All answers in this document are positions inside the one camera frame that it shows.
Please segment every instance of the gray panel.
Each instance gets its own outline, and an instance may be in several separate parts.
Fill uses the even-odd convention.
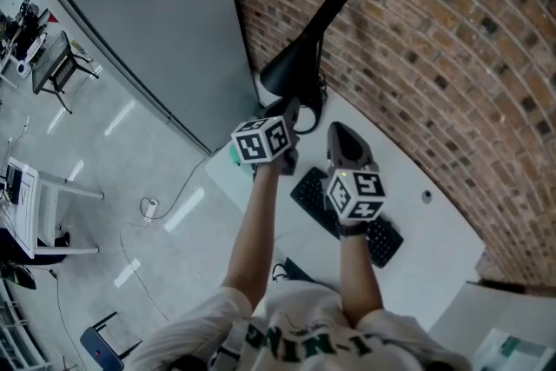
[[[257,101],[233,0],[73,0],[174,118],[214,151]]]

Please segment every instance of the black watch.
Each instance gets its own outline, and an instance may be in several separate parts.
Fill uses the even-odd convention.
[[[341,223],[336,224],[336,228],[338,228],[338,234],[343,236],[344,238],[348,236],[356,236],[356,235],[363,235],[367,233],[368,223],[367,222],[358,222],[353,226],[346,226]]]

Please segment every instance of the white t-shirt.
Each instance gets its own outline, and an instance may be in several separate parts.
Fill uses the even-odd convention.
[[[219,288],[142,343],[126,368],[169,371],[171,363],[188,354],[207,364],[213,357],[214,363],[223,342],[227,351],[239,354],[239,361],[232,360],[238,370],[413,371],[434,361],[454,370],[470,369],[466,359],[435,343],[412,317],[380,309],[351,328],[340,296],[308,282],[274,283],[254,314],[243,293]],[[233,369],[222,362],[214,366]]]

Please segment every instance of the blue chair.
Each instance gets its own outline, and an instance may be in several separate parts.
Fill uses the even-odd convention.
[[[90,356],[95,359],[96,363],[98,363],[103,371],[122,371],[123,359],[130,355],[131,352],[142,343],[142,341],[139,341],[124,353],[120,355],[116,354],[99,334],[100,331],[106,328],[106,322],[116,314],[117,312],[113,312],[105,319],[100,320],[96,325],[87,328],[79,339],[83,347]]]

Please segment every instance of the black handle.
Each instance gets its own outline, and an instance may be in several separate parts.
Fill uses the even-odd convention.
[[[303,31],[303,35],[319,38],[348,0],[325,0]]]

